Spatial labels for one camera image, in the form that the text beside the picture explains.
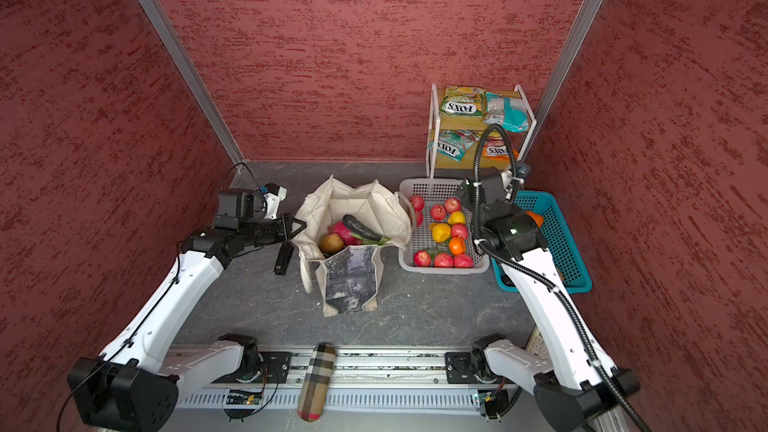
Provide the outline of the pink dragon fruit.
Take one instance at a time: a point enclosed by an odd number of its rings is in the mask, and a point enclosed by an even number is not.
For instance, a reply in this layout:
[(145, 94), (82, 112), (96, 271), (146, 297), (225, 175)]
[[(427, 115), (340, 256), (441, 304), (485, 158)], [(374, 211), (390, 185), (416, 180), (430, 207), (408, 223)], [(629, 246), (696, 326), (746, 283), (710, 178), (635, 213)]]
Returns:
[(328, 232), (330, 234), (337, 234), (346, 246), (355, 245), (384, 245), (388, 242), (388, 239), (382, 237), (378, 241), (369, 238), (364, 238), (360, 235), (356, 235), (351, 232), (341, 221), (334, 223), (329, 227)]

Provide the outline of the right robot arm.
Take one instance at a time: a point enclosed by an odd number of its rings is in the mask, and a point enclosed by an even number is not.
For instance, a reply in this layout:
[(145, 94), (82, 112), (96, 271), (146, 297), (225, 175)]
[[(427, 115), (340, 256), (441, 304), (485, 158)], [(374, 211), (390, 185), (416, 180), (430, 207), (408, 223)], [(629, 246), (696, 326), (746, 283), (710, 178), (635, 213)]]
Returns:
[(600, 346), (557, 273), (543, 232), (515, 204), (521, 182), (505, 170), (476, 174), (457, 190), (472, 211), (474, 247), (515, 284), (549, 352), (542, 359), (507, 339), (489, 339), (481, 347), (487, 368), (530, 393), (556, 431), (588, 431), (593, 420), (615, 408), (648, 430), (628, 401), (640, 388), (636, 375)]

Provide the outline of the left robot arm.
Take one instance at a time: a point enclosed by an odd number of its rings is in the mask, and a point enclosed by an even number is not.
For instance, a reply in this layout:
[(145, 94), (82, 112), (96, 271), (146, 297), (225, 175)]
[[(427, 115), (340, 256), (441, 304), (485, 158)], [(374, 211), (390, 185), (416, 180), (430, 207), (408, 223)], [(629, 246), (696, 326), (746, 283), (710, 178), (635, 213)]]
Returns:
[(198, 301), (244, 249), (289, 245), (306, 227), (289, 214), (262, 222), (227, 219), (184, 240), (168, 275), (128, 326), (98, 357), (80, 358), (70, 369), (69, 399), (83, 423), (158, 431), (179, 403), (221, 377), (265, 381), (257, 341), (242, 334), (226, 334), (185, 359), (166, 357)]

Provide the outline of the dark green cucumber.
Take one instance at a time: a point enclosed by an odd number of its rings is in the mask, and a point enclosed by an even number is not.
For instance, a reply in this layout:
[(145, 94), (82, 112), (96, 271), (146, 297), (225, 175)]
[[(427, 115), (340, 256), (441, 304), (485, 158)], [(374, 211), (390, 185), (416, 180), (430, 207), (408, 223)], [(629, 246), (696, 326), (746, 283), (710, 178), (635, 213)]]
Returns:
[(374, 243), (383, 243), (387, 238), (373, 231), (351, 214), (345, 214), (342, 218), (344, 226), (357, 238)]

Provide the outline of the orange tangerine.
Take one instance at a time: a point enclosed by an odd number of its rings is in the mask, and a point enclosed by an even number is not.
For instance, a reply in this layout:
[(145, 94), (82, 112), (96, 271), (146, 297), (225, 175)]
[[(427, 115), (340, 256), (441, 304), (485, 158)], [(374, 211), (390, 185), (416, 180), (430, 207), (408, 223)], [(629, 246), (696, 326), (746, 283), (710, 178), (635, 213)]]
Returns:
[(453, 256), (459, 256), (466, 253), (466, 243), (461, 237), (452, 237), (448, 242), (449, 252)]

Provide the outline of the cream canvas tote bag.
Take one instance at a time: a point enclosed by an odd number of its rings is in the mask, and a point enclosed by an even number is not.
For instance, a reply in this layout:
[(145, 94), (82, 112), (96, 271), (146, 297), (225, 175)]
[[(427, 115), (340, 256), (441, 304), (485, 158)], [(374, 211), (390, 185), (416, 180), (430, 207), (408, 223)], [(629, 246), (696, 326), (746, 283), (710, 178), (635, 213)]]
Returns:
[[(335, 255), (324, 255), (319, 240), (330, 234), (329, 227), (342, 222), (345, 214), (353, 215), (388, 242), (346, 246)], [(308, 293), (314, 285), (319, 287), (323, 315), (375, 310), (384, 272), (381, 250), (405, 249), (412, 233), (412, 220), (398, 194), (377, 180), (352, 187), (331, 177), (306, 196), (296, 218), (306, 222), (306, 229), (293, 239), (299, 251), (302, 283)]]

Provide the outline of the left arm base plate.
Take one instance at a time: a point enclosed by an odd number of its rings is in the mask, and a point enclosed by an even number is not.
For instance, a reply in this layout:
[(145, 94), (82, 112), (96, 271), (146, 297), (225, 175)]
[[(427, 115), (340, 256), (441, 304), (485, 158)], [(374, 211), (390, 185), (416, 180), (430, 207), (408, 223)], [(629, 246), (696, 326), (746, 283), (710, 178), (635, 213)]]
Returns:
[(293, 354), (288, 351), (260, 352), (255, 366), (222, 376), (214, 384), (284, 384), (287, 382)]

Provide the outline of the orange Fox's candy bag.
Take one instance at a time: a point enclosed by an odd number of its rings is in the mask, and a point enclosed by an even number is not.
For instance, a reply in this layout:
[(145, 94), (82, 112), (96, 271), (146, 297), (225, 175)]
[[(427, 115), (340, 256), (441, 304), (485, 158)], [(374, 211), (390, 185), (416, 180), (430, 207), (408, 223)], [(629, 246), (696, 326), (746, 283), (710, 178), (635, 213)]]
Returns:
[(509, 152), (501, 136), (490, 136), (483, 145), (482, 158), (494, 160), (496, 162), (508, 162)]

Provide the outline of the yellow Fox's candy bag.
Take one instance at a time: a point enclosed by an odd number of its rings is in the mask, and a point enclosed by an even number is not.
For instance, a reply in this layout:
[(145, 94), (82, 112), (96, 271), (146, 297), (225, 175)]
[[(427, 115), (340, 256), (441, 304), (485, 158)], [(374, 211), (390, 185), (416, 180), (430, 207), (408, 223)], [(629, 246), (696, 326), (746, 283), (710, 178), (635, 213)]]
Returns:
[(447, 86), (439, 110), (450, 116), (480, 117), (486, 112), (486, 90), (471, 86)]

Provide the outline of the brown kiwi fruit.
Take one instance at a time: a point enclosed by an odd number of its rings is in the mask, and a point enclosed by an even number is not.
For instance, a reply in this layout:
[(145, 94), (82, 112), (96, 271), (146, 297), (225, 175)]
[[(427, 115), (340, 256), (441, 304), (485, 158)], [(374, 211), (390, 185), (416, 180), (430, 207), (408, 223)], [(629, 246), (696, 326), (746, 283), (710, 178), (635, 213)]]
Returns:
[(339, 234), (331, 233), (321, 237), (318, 247), (324, 255), (332, 256), (343, 250), (346, 244)]

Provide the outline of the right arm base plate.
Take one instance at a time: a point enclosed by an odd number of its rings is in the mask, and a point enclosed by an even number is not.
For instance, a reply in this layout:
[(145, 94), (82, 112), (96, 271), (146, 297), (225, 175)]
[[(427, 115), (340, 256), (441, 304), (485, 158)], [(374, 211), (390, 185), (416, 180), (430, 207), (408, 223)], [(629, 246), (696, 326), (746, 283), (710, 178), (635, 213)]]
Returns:
[(494, 374), (479, 350), (446, 352), (446, 376), (449, 384), (477, 384), (486, 386), (510, 385), (509, 379)]

